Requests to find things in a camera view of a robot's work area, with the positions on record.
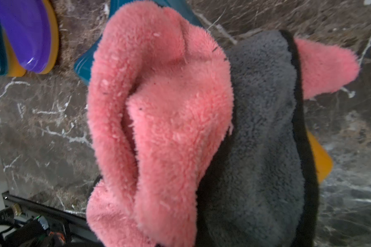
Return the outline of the purple rubber boot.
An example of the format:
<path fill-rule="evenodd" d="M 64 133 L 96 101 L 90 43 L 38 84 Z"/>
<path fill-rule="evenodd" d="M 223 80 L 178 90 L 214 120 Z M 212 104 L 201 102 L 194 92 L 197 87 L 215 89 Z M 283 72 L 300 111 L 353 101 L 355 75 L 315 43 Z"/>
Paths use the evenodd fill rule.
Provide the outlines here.
<path fill-rule="evenodd" d="M 0 1 L 0 25 L 20 66 L 49 73 L 59 51 L 59 28 L 50 1 Z"/>

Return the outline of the pink microfiber cloth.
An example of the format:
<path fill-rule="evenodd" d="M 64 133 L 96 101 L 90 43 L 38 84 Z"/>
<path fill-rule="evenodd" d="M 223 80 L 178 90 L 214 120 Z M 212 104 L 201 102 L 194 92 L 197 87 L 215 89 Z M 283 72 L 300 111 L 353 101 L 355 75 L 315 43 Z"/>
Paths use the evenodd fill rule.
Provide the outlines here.
<path fill-rule="evenodd" d="M 313 246 L 332 161 L 304 101 L 359 70 L 351 50 L 285 30 L 223 51 L 173 8 L 122 5 L 88 88 L 90 229 L 106 247 Z"/>

